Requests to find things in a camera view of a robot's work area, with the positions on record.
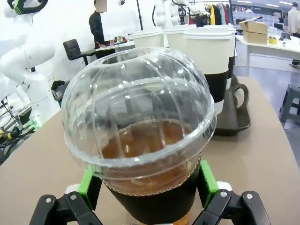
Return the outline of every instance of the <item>black chair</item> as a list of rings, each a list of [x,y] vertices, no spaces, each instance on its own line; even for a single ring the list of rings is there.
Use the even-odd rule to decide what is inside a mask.
[[[67,58],[69,60],[76,60],[82,57],[86,66],[89,64],[88,59],[86,57],[93,56],[96,54],[96,51],[94,49],[86,52],[81,52],[76,39],[65,41],[63,45],[67,53]]]

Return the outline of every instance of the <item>white lid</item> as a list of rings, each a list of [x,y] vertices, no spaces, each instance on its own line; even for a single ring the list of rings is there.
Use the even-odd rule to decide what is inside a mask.
[[[226,27],[232,34],[236,33],[236,29],[232,24],[223,24],[223,25],[205,25],[205,28],[220,28],[220,27]]]
[[[231,39],[232,33],[226,27],[219,27],[216,29],[205,27],[198,27],[194,29],[189,29],[184,32],[184,37],[187,39],[211,39],[211,40],[221,40],[221,39]]]
[[[152,30],[142,30],[135,32],[131,35],[132,38],[145,38],[145,37],[151,37],[155,35],[163,34],[164,32],[161,30],[161,27],[156,27]]]
[[[196,24],[191,24],[191,25],[187,24],[187,25],[172,26],[172,27],[166,29],[165,33],[166,34],[181,34],[191,28],[197,28],[197,25]]]

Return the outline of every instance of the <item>gray stool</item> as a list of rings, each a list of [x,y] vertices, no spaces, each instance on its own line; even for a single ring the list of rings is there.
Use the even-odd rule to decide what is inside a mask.
[[[300,123],[300,100],[299,103],[293,103],[295,98],[300,99],[300,87],[292,85],[289,83],[287,87],[285,98],[283,100],[282,106],[280,111],[282,112],[279,119],[282,123],[285,124],[287,119],[292,119]],[[297,108],[297,115],[291,114],[290,109],[291,107]]]

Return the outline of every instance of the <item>clear dome lid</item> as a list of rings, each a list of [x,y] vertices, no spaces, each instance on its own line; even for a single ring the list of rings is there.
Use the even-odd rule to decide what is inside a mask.
[[[71,80],[62,113],[68,147],[103,179],[149,177],[199,158],[216,127],[204,75],[167,48],[89,64]]]

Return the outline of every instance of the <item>white paper cup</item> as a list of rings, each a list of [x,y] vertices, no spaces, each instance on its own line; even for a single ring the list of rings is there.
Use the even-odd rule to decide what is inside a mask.
[[[164,32],[161,29],[142,30],[131,37],[136,48],[164,47]]]
[[[195,28],[185,31],[186,54],[204,73],[215,101],[216,114],[223,110],[232,34],[227,28]]]
[[[226,85],[226,90],[230,89],[231,87],[231,78],[233,76],[233,66],[234,66],[234,49],[235,49],[235,34],[236,34],[236,29],[232,24],[228,25],[206,25],[204,26],[205,28],[215,28],[215,27],[226,27],[232,34],[232,39],[231,39],[231,54],[229,55],[229,64],[228,64],[228,79],[227,79],[227,85]]]
[[[178,50],[185,53],[186,50],[186,40],[183,37],[183,33],[192,28],[196,28],[196,24],[191,25],[178,25],[172,26],[165,30],[165,34],[168,38],[169,48]]]

